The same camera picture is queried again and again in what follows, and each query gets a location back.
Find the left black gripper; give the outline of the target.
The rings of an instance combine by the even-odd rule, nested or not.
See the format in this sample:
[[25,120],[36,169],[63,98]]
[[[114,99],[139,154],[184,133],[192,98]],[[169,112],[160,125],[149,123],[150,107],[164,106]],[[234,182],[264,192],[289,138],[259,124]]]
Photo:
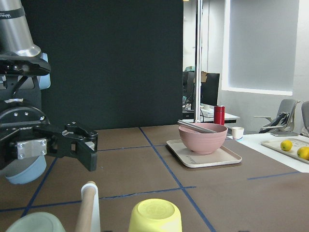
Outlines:
[[17,143],[40,137],[47,139],[47,155],[77,159],[88,171],[97,167],[98,133],[69,123],[50,125],[41,109],[25,99],[0,101],[0,168],[18,159]]

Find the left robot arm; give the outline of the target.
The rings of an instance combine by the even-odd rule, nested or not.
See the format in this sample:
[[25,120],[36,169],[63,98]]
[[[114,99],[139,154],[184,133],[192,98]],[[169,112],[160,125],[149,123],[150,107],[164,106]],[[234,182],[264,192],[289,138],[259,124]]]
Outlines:
[[0,3],[0,167],[39,156],[97,166],[98,134],[76,122],[58,128],[42,111],[40,83],[50,64],[34,44],[19,0]]

